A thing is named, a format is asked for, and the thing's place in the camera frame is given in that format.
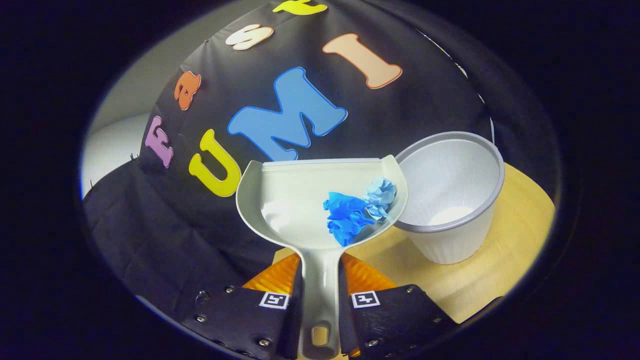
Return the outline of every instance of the light blue crumpled paper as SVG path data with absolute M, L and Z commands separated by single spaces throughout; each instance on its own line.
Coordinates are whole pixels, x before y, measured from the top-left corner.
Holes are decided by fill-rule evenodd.
M 331 214 L 327 218 L 330 220 L 327 223 L 329 233 L 332 233 L 343 247 L 351 245 L 353 238 L 367 224 L 375 224 L 364 214 L 367 202 L 357 197 L 330 192 L 329 199 L 324 202 L 323 206 Z
M 365 209 L 372 218 L 382 222 L 388 216 L 387 209 L 395 198 L 396 186 L 384 177 L 379 177 L 364 194 L 364 200 L 367 202 Z

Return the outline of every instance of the foam letter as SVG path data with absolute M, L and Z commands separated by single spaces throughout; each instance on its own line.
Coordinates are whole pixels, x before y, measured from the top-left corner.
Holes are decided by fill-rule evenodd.
M 164 144 L 169 142 L 169 138 L 166 133 L 159 127 L 162 124 L 162 119 L 156 116 L 151 120 L 151 126 L 145 139 L 145 145 L 150 147 L 154 153 L 162 159 L 162 164 L 165 168 L 169 168 L 171 158 L 173 157 L 173 148 L 165 147 Z
M 225 44 L 233 45 L 234 50 L 247 50 L 273 34 L 273 28 L 261 28 L 259 24 L 247 25 L 231 34 Z
M 308 2 L 309 0 L 297 0 L 297 1 L 288 0 L 276 6 L 276 8 L 273 9 L 273 12 L 276 13 L 281 10 L 284 10 L 286 12 L 292 13 L 293 15 L 312 15 L 315 13 L 323 12 L 327 9 L 327 6 L 322 4 L 315 5 L 315 6 L 305 4 Z
M 245 135 L 273 161 L 298 159 L 298 152 L 285 150 L 274 139 L 309 147 L 303 115 L 313 124 L 316 136 L 326 135 L 347 118 L 347 110 L 330 103 L 309 83 L 305 73 L 305 69 L 295 67 L 273 83 L 281 112 L 245 106 L 231 118 L 227 131 Z
M 381 88 L 402 74 L 398 65 L 389 65 L 373 51 L 358 41 L 356 34 L 344 34 L 329 41 L 323 48 L 325 53 L 336 53 L 352 63 L 367 78 L 367 86 Z
M 191 71 L 187 71 L 175 84 L 175 90 L 173 91 L 173 97 L 178 100 L 180 109 L 187 110 L 193 101 L 193 94 L 200 88 L 200 75 L 195 76 Z
M 214 131 L 207 130 L 200 139 L 200 150 L 208 151 L 227 170 L 227 178 L 220 181 L 202 163 L 200 154 L 195 154 L 189 162 L 189 174 L 197 177 L 212 193 L 220 197 L 230 197 L 240 183 L 240 168 L 229 153 L 216 141 Z

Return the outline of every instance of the gray cup rim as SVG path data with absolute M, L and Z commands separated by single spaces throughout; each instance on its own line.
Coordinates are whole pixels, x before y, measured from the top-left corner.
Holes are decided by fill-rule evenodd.
M 432 145 L 437 142 L 447 141 L 447 140 L 467 140 L 470 142 L 474 142 L 484 147 L 487 151 L 489 151 L 493 155 L 493 158 L 495 159 L 495 161 L 497 162 L 498 169 L 500 172 L 495 188 L 493 189 L 491 195 L 477 209 L 473 210 L 470 214 L 468 214 L 465 217 L 461 217 L 452 222 L 447 222 L 447 223 L 438 224 L 438 225 L 431 225 L 431 226 L 407 224 L 405 222 L 398 220 L 394 225 L 399 229 L 410 231 L 412 233 L 438 233 L 440 231 L 455 229 L 457 227 L 465 225 L 468 222 L 473 221 L 474 219 L 482 215 L 491 205 L 493 205 L 493 203 L 495 202 L 495 199 L 498 198 L 498 194 L 502 190 L 502 185 L 504 184 L 504 160 L 502 159 L 502 155 L 500 154 L 500 151 L 498 151 L 498 148 L 494 144 L 492 144 L 489 140 L 483 138 L 480 135 L 476 135 L 474 133 L 468 133 L 465 131 L 448 131 L 446 133 L 438 133 L 435 135 L 431 135 L 429 137 L 426 137 L 422 140 L 419 140 L 413 143 L 411 146 L 407 147 L 405 150 L 400 152 L 400 154 L 396 156 L 396 161 L 398 162 L 398 164 L 400 164 L 400 166 L 402 166 L 402 162 L 406 158 L 414 154 L 416 151 L 418 151 L 419 149 L 428 145 Z

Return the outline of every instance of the blue letter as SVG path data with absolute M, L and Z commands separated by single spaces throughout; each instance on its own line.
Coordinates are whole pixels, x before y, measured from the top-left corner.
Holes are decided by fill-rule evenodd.
M 347 118 L 347 110 L 336 108 L 305 77 L 305 69 L 295 67 L 273 83 L 281 112 L 245 106 L 231 118 L 227 131 L 242 134 L 273 161 L 296 160 L 298 152 L 284 149 L 274 139 L 309 147 L 311 140 L 302 115 L 312 124 L 316 136 L 324 136 Z

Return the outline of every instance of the dustpan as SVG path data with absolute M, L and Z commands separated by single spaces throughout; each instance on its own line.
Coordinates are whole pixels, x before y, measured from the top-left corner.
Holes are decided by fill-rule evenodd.
M 385 177 L 396 186 L 384 222 L 367 225 L 351 245 L 342 247 L 329 233 L 329 192 L 362 198 L 371 183 Z M 251 161 L 236 192 L 236 206 L 246 225 L 272 243 L 288 247 L 302 260 L 303 316 L 299 349 L 309 359 L 331 359 L 339 351 L 338 264 L 349 248 L 389 229 L 407 203 L 407 184 L 396 159 Z M 313 339 L 314 329 L 326 339 Z

